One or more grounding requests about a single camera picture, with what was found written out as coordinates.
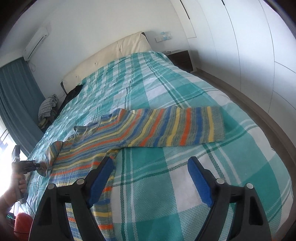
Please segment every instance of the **air conditioner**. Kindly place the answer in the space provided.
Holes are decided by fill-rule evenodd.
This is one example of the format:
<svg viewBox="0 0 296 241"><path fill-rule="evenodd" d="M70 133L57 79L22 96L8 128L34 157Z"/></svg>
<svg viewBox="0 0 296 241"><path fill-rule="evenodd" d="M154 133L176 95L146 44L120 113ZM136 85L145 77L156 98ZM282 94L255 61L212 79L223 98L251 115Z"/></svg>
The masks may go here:
<svg viewBox="0 0 296 241"><path fill-rule="evenodd" d="M30 40L22 54L24 56L25 61L28 61L32 58L36 50L43 43L47 36L48 32L46 28L41 27L40 29L38 29L38 31L34 34L33 38Z"/></svg>

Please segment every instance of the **teal curtain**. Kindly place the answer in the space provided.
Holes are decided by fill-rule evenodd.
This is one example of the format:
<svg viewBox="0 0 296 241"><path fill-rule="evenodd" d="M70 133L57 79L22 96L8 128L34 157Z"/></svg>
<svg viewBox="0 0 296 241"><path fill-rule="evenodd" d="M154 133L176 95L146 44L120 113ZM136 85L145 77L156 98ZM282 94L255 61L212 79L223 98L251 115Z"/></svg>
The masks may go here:
<svg viewBox="0 0 296 241"><path fill-rule="evenodd" d="M26 156L43 137L37 124L38 110L44 100L23 58L0 68L0 116Z"/></svg>

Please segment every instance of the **dark wooden nightstand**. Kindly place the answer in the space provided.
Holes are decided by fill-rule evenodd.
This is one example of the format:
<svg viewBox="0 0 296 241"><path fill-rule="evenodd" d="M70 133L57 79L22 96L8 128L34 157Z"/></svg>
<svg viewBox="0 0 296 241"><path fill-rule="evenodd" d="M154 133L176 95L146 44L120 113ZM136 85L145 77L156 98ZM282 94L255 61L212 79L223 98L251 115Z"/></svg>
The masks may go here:
<svg viewBox="0 0 296 241"><path fill-rule="evenodd" d="M190 73L193 71L192 63L188 50L175 50L172 52L164 53L170 61L178 68Z"/></svg>

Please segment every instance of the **hand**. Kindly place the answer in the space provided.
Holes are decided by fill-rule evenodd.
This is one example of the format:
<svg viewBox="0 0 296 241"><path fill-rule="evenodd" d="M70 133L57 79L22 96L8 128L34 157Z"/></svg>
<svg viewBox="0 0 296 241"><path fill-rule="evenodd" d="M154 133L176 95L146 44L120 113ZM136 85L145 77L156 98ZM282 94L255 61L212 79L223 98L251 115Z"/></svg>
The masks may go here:
<svg viewBox="0 0 296 241"><path fill-rule="evenodd" d="M23 174L14 173L11 176L11 184L8 190L3 194L6 203L12 206L17 201L17 196L15 194L14 180L19 180L19 190L22 193L27 191L26 177Z"/></svg>

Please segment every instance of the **cream upholstered headboard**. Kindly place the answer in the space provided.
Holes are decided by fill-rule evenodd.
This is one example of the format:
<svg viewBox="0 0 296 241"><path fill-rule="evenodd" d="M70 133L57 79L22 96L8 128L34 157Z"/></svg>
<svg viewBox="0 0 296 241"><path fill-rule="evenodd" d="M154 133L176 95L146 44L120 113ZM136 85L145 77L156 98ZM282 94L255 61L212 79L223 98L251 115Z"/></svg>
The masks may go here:
<svg viewBox="0 0 296 241"><path fill-rule="evenodd" d="M150 44L142 32L124 37L77 65L72 71L64 76L61 86L64 87L64 90L67 93L69 93L85 77L107 65L111 61L128 56L132 53L147 52L150 50L152 50Z"/></svg>

